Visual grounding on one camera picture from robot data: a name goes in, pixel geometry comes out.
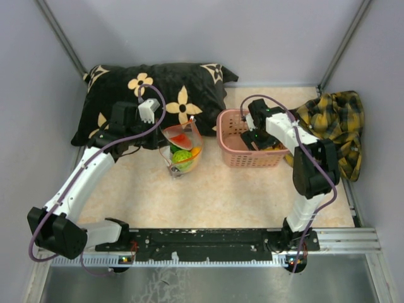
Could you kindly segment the orange fruit toy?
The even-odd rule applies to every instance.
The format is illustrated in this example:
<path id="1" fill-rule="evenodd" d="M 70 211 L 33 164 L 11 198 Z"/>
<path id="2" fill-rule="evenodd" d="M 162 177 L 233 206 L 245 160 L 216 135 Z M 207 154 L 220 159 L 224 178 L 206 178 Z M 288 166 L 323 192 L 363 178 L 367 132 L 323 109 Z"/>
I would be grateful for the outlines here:
<path id="1" fill-rule="evenodd" d="M 273 145 L 271 147 L 267 147 L 264 149 L 265 151 L 278 151 L 278 150 L 287 150 L 283 144 L 279 143 L 276 145 Z"/>

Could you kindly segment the watermelon slice toy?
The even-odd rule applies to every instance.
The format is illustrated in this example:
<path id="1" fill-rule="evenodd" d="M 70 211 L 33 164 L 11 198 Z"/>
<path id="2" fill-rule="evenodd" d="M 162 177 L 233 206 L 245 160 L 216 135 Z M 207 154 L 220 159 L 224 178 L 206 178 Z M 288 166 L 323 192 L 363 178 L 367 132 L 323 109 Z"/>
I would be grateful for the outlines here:
<path id="1" fill-rule="evenodd" d="M 168 141 L 181 150 L 191 150 L 193 142 L 186 133 L 181 133 L 168 139 Z"/>

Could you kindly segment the clear zip top bag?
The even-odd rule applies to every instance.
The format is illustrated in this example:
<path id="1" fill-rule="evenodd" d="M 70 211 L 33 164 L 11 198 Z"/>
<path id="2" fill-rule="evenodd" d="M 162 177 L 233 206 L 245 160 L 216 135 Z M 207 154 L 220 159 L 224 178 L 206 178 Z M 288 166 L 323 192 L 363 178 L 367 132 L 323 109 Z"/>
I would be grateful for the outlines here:
<path id="1" fill-rule="evenodd" d="M 203 152 L 203 139 L 194 116 L 188 122 L 162 130 L 163 145 L 159 152 L 173 178 L 196 168 Z"/>

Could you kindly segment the yellow mango toy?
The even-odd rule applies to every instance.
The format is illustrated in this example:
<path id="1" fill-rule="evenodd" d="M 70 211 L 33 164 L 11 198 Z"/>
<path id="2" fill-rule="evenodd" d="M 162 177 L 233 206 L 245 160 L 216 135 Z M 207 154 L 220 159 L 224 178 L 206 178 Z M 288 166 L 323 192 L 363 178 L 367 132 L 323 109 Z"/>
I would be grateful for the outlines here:
<path id="1" fill-rule="evenodd" d="M 191 149 L 191 155 L 192 157 L 197 157 L 202 151 L 202 147 L 201 146 L 195 146 L 194 148 Z"/>

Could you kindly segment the green custard apple toy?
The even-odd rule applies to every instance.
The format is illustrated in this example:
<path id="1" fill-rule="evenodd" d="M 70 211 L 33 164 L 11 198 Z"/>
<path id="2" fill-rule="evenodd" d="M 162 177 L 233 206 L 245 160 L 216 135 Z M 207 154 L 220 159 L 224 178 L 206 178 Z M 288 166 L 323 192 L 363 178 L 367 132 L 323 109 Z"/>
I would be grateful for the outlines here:
<path id="1" fill-rule="evenodd" d="M 192 156 L 192 153 L 188 150 L 177 150 L 172 156 L 172 163 L 187 161 Z"/>

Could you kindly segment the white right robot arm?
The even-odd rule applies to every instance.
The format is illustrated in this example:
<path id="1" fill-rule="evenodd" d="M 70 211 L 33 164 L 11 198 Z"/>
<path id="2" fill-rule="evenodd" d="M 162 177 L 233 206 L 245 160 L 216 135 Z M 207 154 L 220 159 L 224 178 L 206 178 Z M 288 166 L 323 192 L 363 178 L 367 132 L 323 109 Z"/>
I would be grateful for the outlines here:
<path id="1" fill-rule="evenodd" d="M 241 115 L 248 130 L 241 138 L 249 150 L 264 150 L 280 143 L 293 156 L 292 181 L 297 199 L 272 244 L 280 253 L 302 248 L 316 215 L 325 207 L 322 204 L 325 195 L 332 193 L 331 200 L 335 201 L 340 172 L 335 144 L 300 127 L 293 113 L 279 101 L 275 107 L 268 107 L 267 98 L 260 94 L 248 97 L 249 112 Z"/>

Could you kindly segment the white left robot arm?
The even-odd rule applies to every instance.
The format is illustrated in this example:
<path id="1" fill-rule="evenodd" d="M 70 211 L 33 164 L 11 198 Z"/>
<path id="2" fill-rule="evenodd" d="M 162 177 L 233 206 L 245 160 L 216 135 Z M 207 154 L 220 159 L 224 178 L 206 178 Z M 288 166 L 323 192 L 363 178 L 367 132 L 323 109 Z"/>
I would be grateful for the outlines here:
<path id="1" fill-rule="evenodd" d="M 126 223 L 105 219 L 79 226 L 81 212 L 103 175 L 131 146 L 153 133 L 161 123 L 155 117 L 160 107 L 156 99 L 140 104 L 118 102 L 110 120 L 89 139 L 83 156 L 67 181 L 42 208 L 33 207 L 27 215 L 32 238 L 28 255 L 35 246 L 68 259 L 78 257 L 86 248 L 110 243 L 117 250 L 130 246 Z"/>

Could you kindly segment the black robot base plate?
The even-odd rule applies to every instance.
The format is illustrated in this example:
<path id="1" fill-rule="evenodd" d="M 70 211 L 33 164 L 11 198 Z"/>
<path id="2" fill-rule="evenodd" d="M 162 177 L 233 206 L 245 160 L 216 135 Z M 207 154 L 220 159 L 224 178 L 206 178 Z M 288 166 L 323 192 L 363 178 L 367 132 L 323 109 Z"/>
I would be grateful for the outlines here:
<path id="1" fill-rule="evenodd" d="M 133 253 L 137 261 L 271 261 L 292 252 L 300 239 L 280 229 L 128 229 L 119 240 L 95 246 L 97 252 Z"/>

